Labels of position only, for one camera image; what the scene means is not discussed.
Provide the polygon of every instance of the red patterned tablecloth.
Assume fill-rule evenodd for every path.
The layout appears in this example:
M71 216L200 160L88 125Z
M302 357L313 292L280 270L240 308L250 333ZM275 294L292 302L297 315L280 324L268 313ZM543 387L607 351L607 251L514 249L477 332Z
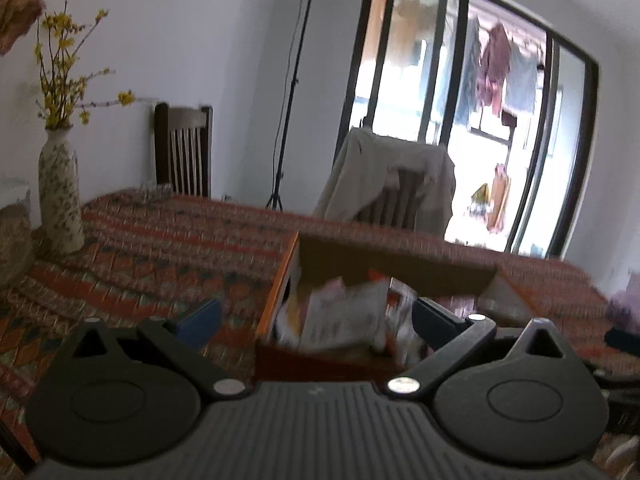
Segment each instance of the red patterned tablecloth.
M223 298L223 329L203 354L250 378L253 332L295 231L439 261L499 266L536 314L554 320L581 356L614 372L640 370L640 360L604 345L606 301L586 273L562 262L193 197L143 203L134 191L98 198L84 207L82 217L81 251L55 256L36 237L31 270L0 290L0 418L34 455L24 402L60 343L85 317L132 326L154 314L174 316L207 298ZM4 454L1 476L18 478Z

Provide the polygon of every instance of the wooden chair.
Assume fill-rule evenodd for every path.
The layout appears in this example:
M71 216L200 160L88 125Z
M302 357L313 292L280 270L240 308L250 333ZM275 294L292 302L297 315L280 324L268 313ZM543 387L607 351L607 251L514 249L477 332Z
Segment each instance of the wooden chair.
M398 170L398 175L399 189L383 189L377 199L360 210L356 220L372 225L414 230L415 214L420 206L420 197L416 193L424 181L424 173Z
M209 196L213 108L156 105L156 180L176 193Z

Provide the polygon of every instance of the floral vase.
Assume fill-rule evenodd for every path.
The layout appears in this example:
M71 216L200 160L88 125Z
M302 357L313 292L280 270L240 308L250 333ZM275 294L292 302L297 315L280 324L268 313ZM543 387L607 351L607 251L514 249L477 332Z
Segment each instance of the floral vase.
M70 130L47 130L38 162L42 226L51 249L62 254L74 253L84 245L78 156L67 138Z

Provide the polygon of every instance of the blue garment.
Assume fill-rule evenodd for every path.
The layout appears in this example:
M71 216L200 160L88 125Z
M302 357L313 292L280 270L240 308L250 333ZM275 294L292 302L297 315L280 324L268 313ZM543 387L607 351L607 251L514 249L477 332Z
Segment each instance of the blue garment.
M480 22L478 17L469 20L466 26L465 57L460 74L458 105L453 117L454 124L469 128L469 114L476 109L476 76L480 60Z
M504 108L514 115L519 112L532 114L536 105L538 60L536 56L525 56L516 44L511 43L509 67Z
M456 24L454 24L453 29L442 77L439 78L436 85L435 110L440 117L444 115L449 93ZM462 72L460 73L460 90L458 91L456 113L453 117L454 124L459 124L465 128L469 127L469 114L476 109L476 75L478 74L481 49L480 22L478 22L477 17L474 17L466 24L465 54L462 62Z

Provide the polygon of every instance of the ribbed black plate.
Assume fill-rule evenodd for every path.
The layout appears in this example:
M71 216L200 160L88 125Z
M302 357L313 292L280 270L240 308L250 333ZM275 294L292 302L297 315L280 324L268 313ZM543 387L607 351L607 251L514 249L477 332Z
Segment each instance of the ribbed black plate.
M606 480L588 462L519 470L480 462L446 441L418 404L369 383L267 383L219 402L175 449L108 470L50 460L33 480Z

